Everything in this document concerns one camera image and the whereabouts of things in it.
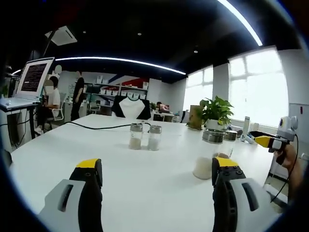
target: laptop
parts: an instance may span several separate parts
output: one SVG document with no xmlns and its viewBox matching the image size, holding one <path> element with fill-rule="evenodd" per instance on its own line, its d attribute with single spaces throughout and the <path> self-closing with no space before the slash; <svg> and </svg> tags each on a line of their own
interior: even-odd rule
<svg viewBox="0 0 309 232">
<path fill-rule="evenodd" d="M 169 105 L 160 104 L 159 112 L 161 112 L 161 113 L 169 113 Z"/>
<path fill-rule="evenodd" d="M 20 75 L 14 97 L 1 98 L 0 106 L 6 110 L 11 110 L 38 103 L 45 78 L 54 59 L 54 57 L 51 57 L 28 61 Z"/>
</svg>

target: air conditioner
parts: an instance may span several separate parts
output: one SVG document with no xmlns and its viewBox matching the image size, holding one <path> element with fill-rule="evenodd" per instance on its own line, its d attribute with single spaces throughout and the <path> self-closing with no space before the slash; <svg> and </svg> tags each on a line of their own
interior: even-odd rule
<svg viewBox="0 0 309 232">
<path fill-rule="evenodd" d="M 45 36 L 49 38 L 50 34 L 52 32 L 46 33 Z M 58 28 L 58 30 L 55 32 L 54 36 L 52 37 L 52 41 L 57 45 L 65 45 L 65 44 L 72 44 L 76 43 L 77 39 L 74 37 L 72 32 L 68 29 L 67 26 Z"/>
</svg>

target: computer monitor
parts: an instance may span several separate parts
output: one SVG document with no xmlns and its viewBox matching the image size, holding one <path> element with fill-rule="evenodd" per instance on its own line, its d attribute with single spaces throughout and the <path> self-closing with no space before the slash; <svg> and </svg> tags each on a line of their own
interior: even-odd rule
<svg viewBox="0 0 309 232">
<path fill-rule="evenodd" d="M 55 57 L 28 61 L 20 76 L 16 98 L 39 101 L 44 81 Z"/>
<path fill-rule="evenodd" d="M 159 112 L 169 113 L 169 105 L 160 104 Z"/>
</svg>

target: ceiling light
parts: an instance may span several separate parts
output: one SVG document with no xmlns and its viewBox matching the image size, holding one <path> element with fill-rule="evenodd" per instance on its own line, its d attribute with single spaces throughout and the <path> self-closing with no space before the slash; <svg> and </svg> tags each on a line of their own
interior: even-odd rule
<svg viewBox="0 0 309 232">
<path fill-rule="evenodd" d="M 19 73 L 21 71 L 21 69 L 15 71 L 14 73 L 12 73 L 13 75 L 16 74 L 16 73 Z"/>
<path fill-rule="evenodd" d="M 149 66 L 153 66 L 156 68 L 160 68 L 160 69 L 165 69 L 165 70 L 169 70 L 175 73 L 179 73 L 182 75 L 186 75 L 186 73 L 175 70 L 175 69 L 170 69 L 164 66 L 160 66 L 160 65 L 156 65 L 156 64 L 151 64 L 151 63 L 146 63 L 146 62 L 142 62 L 142 61 L 138 61 L 138 60 L 131 60 L 131 59 L 121 59 L 121 58 L 112 58 L 112 57 L 68 57 L 68 58 L 59 58 L 59 59 L 55 59 L 55 61 L 62 61 L 62 60 L 70 60 L 70 59 L 108 59 L 108 60 L 117 60 L 117 61 L 124 61 L 124 62 L 131 62 L 131 63 L 137 63 L 137 64 L 144 64 L 144 65 L 149 65 Z"/>
<path fill-rule="evenodd" d="M 241 13 L 239 13 L 239 11 L 231 3 L 229 3 L 227 0 L 217 0 L 217 1 L 220 2 L 223 6 L 225 6 L 233 15 L 236 16 L 236 18 L 238 18 L 238 20 L 246 27 L 248 32 L 252 35 L 257 45 L 259 46 L 263 45 L 260 38 L 253 30 L 251 25 L 248 23 L 248 21 L 244 18 L 244 16 L 242 16 Z"/>
</svg>

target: window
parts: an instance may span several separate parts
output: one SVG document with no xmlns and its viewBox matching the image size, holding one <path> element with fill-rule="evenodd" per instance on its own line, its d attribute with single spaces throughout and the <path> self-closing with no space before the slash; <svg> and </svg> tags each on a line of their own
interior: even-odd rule
<svg viewBox="0 0 309 232">
<path fill-rule="evenodd" d="M 204 98 L 212 99 L 212 82 L 212 66 L 188 75 L 183 110 L 190 110 L 190 105 L 199 105 Z"/>
<path fill-rule="evenodd" d="M 288 92 L 282 64 L 275 48 L 230 60 L 229 101 L 233 119 L 277 127 L 288 115 Z"/>
</svg>

